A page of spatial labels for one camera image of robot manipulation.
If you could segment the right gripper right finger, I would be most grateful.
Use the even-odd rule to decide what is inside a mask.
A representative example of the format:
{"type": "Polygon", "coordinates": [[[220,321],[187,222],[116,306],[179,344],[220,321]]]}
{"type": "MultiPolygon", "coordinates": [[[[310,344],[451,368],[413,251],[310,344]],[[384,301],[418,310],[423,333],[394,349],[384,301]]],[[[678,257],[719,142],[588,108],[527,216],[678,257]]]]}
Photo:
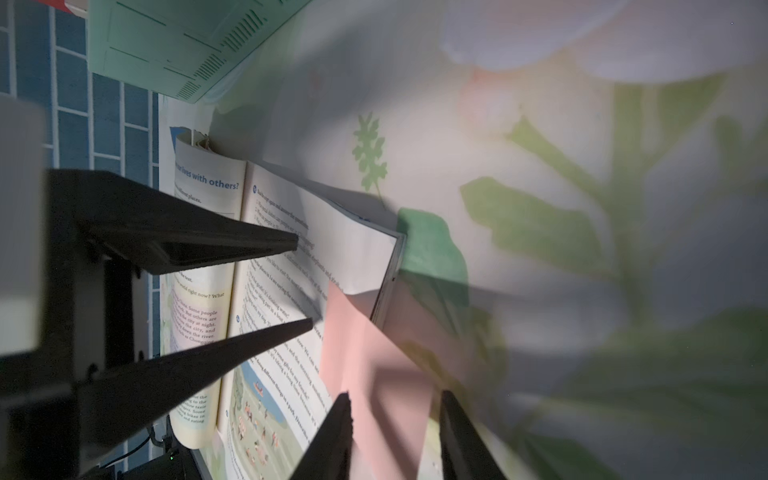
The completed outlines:
{"type": "Polygon", "coordinates": [[[439,439],[445,480],[503,480],[502,473],[456,396],[441,392],[439,439]]]}

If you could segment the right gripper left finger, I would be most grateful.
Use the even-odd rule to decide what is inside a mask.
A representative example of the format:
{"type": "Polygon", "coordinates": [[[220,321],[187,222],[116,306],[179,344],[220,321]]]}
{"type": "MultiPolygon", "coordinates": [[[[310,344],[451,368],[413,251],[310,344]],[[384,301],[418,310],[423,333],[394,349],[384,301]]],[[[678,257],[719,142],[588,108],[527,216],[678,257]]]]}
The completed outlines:
{"type": "Polygon", "coordinates": [[[353,444],[353,420],[348,393],[333,403],[320,429],[292,473],[291,480],[348,480],[353,444]]]}

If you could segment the pink sticky note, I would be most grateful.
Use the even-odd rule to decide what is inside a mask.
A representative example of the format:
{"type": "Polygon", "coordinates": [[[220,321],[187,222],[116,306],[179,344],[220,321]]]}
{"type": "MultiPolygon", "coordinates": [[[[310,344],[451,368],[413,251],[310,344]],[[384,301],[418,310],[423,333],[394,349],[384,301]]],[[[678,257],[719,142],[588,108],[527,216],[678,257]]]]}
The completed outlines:
{"type": "Polygon", "coordinates": [[[415,479],[433,382],[333,283],[319,375],[332,398],[350,397],[350,477],[415,479]]]}

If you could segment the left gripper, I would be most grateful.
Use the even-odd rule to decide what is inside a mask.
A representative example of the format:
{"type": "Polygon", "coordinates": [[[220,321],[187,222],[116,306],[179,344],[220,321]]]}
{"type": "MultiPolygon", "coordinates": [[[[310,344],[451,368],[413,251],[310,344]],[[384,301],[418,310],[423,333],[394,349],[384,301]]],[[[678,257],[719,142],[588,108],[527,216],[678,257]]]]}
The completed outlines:
{"type": "Polygon", "coordinates": [[[38,344],[1,358],[1,475],[70,479],[311,318],[146,360],[137,312],[154,275],[281,255],[294,233],[211,212],[142,220],[153,188],[106,171],[50,170],[38,344]]]}

